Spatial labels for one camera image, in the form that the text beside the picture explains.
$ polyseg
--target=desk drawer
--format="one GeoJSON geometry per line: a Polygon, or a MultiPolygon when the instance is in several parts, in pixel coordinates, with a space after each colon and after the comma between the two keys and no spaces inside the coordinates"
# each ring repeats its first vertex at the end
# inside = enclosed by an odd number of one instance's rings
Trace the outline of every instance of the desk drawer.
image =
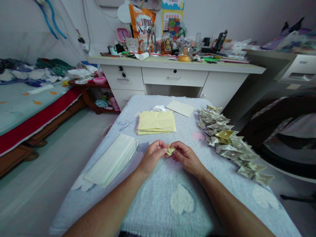
{"type": "Polygon", "coordinates": [[[208,71],[142,67],[145,84],[203,87],[208,71]]]}
{"type": "Polygon", "coordinates": [[[145,95],[144,91],[131,91],[131,90],[115,90],[112,89],[113,95],[118,103],[118,106],[125,106],[133,95],[145,95]]]}
{"type": "Polygon", "coordinates": [[[119,70],[119,66],[101,65],[101,67],[111,89],[144,90],[141,67],[123,66],[123,71],[119,70]]]}

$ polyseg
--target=pink bowl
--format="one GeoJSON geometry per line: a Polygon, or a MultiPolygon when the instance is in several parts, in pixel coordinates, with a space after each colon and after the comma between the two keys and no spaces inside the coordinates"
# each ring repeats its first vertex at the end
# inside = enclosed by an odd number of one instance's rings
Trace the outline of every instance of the pink bowl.
{"type": "Polygon", "coordinates": [[[93,81],[98,85],[104,85],[107,82],[106,77],[96,77],[93,81]]]}

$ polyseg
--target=white wall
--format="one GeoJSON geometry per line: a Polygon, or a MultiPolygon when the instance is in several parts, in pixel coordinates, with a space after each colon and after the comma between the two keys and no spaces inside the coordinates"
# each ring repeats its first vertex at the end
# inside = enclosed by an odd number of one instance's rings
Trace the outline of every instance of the white wall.
{"type": "MultiPolygon", "coordinates": [[[[64,0],[80,33],[88,42],[87,27],[83,17],[82,1],[64,0]]],[[[116,39],[94,0],[87,3],[88,26],[91,29],[91,46],[95,54],[107,52],[107,45],[116,39]]],[[[68,39],[56,40],[50,33],[43,14],[32,0],[0,2],[0,58],[16,58],[34,63],[38,57],[60,58],[75,65],[85,56],[60,0],[51,0],[56,21],[68,39]]],[[[116,9],[103,9],[115,16],[116,9]]],[[[303,27],[316,27],[315,0],[186,0],[183,21],[188,35],[202,33],[202,38],[218,35],[225,29],[228,38],[244,40],[252,38],[262,45],[277,37],[288,21],[290,26],[305,17],[303,27]]],[[[161,32],[161,11],[156,25],[161,32]]],[[[112,29],[124,26],[118,19],[107,17],[112,29]]]]}

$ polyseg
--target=hand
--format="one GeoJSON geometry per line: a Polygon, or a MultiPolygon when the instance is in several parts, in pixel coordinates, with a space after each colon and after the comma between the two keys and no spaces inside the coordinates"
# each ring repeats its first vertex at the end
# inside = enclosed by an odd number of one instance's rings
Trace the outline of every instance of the hand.
{"type": "Polygon", "coordinates": [[[170,148],[176,148],[173,152],[172,159],[174,159],[175,162],[179,160],[184,169],[195,177],[201,176],[207,171],[191,147],[177,141],[171,143],[170,148]]]}
{"type": "Polygon", "coordinates": [[[153,142],[144,154],[141,162],[139,163],[137,170],[139,170],[143,176],[148,178],[157,166],[161,157],[169,157],[166,154],[167,145],[161,140],[153,142]]]}

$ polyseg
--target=wooden bed frame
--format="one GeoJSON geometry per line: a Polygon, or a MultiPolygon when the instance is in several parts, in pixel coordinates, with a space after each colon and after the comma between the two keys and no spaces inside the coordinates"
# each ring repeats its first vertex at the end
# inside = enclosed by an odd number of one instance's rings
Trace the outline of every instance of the wooden bed frame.
{"type": "Polygon", "coordinates": [[[43,147],[47,144],[44,140],[49,134],[55,131],[59,125],[61,125],[68,118],[73,116],[80,109],[86,107],[86,103],[83,100],[82,95],[79,99],[69,106],[65,112],[51,121],[46,125],[41,131],[31,136],[28,140],[24,141],[22,144],[18,145],[12,151],[4,154],[0,157],[0,177],[9,172],[14,166],[16,166],[21,161],[32,161],[36,159],[39,155],[34,152],[32,147],[43,147]]]}

